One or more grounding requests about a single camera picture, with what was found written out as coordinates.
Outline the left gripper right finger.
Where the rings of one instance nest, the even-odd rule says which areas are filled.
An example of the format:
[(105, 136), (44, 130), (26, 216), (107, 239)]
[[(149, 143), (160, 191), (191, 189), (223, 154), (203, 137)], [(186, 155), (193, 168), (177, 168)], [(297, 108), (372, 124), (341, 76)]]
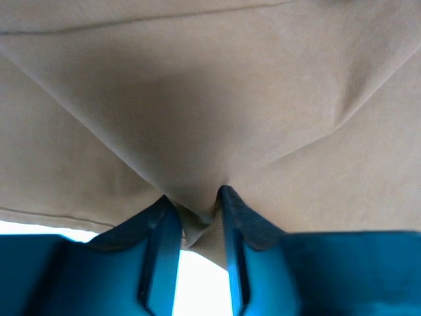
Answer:
[(288, 233), (218, 191), (234, 315), (419, 315), (420, 233)]

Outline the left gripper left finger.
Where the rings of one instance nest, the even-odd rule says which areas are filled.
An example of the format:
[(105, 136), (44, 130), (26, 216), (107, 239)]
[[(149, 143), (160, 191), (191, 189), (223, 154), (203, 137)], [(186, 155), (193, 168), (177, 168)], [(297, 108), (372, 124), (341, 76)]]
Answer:
[(1, 237), (2, 315), (171, 315), (182, 228), (166, 196), (81, 243)]

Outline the brown trousers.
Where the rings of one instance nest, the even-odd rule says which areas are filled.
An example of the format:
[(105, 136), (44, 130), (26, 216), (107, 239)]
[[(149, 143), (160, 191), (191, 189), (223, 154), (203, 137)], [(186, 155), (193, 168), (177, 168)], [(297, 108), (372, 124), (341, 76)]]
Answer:
[(166, 195), (224, 265), (224, 184), (286, 231), (419, 230), (420, 2), (1, 2), (2, 220)]

